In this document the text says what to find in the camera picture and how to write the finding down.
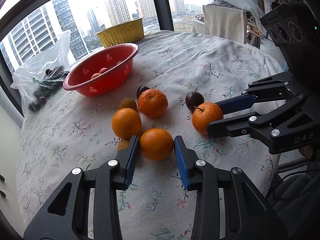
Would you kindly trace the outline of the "person right hand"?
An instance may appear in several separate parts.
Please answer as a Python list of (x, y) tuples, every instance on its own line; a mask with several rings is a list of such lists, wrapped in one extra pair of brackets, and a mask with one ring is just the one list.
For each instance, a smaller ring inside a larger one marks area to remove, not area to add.
[(310, 159), (313, 155), (313, 148), (312, 146), (304, 146), (299, 149), (299, 152), (306, 157), (306, 159)]

